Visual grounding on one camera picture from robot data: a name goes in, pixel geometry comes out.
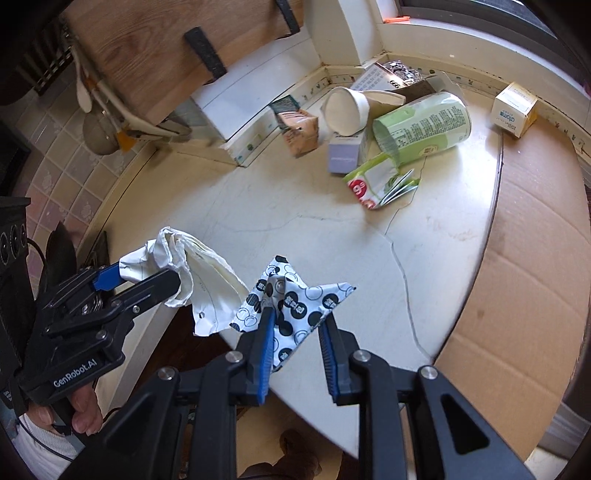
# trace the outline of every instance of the crumpled white paper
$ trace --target crumpled white paper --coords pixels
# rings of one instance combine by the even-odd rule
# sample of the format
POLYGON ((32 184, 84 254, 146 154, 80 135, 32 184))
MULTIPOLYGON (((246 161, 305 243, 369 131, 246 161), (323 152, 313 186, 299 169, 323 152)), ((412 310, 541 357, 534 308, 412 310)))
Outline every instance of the crumpled white paper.
POLYGON ((256 330, 265 307, 277 314, 273 341, 273 371, 278 370, 300 343, 321 324, 355 287, 333 283, 308 287, 277 255, 267 266, 230 324, 239 332, 256 330))
POLYGON ((119 260, 119 275, 133 283, 163 268, 174 270, 181 279, 177 294, 164 304, 173 308, 193 304, 197 336, 228 328, 248 295, 246 285, 222 257, 192 235, 169 226, 119 260))

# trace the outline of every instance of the green cylindrical container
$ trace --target green cylindrical container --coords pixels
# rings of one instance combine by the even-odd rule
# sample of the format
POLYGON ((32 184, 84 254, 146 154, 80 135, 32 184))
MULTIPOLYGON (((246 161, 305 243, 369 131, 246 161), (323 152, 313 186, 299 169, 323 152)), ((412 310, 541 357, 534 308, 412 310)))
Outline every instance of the green cylindrical container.
POLYGON ((470 136, 466 106, 455 95, 434 93, 374 120, 374 136, 397 166, 441 152, 470 136))

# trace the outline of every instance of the cardboard sheet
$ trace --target cardboard sheet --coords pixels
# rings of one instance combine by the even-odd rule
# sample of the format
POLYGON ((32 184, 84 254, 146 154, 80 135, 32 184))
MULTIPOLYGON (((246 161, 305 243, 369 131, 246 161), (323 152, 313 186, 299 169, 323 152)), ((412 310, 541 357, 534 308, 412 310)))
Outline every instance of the cardboard sheet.
POLYGON ((526 459, 579 357, 591 229, 570 140, 545 120, 504 134, 498 203, 482 265, 436 365, 526 459))

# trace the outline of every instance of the wooden board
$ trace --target wooden board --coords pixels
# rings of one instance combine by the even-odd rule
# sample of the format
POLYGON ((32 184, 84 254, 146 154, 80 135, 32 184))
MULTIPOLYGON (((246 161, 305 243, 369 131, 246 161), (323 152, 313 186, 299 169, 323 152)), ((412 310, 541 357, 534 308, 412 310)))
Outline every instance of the wooden board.
MULTIPOLYGON (((290 0, 303 25, 303 0, 290 0)), ((70 28, 128 107, 157 124, 212 75, 183 35, 201 27, 226 67, 289 34, 274 0, 74 0, 70 28)))

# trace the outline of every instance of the screw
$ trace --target screw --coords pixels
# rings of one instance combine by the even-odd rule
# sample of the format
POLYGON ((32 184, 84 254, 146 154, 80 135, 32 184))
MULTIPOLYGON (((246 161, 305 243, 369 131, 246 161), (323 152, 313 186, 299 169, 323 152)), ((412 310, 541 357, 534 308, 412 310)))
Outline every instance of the screw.
POLYGON ((238 350, 232 350, 231 352, 226 353, 226 360, 228 360, 231 364, 237 364, 238 362, 242 361, 244 355, 242 352, 238 350))
POLYGON ((170 367, 162 367, 158 370, 158 378, 160 380, 172 380, 174 378, 174 370, 170 367))
POLYGON ((435 380, 438 375, 439 372, 433 367, 426 366, 421 369, 421 376, 427 380, 435 380))
POLYGON ((369 353, 367 350, 356 350, 353 352, 353 358, 355 358, 358 362, 369 362, 371 353, 369 353))

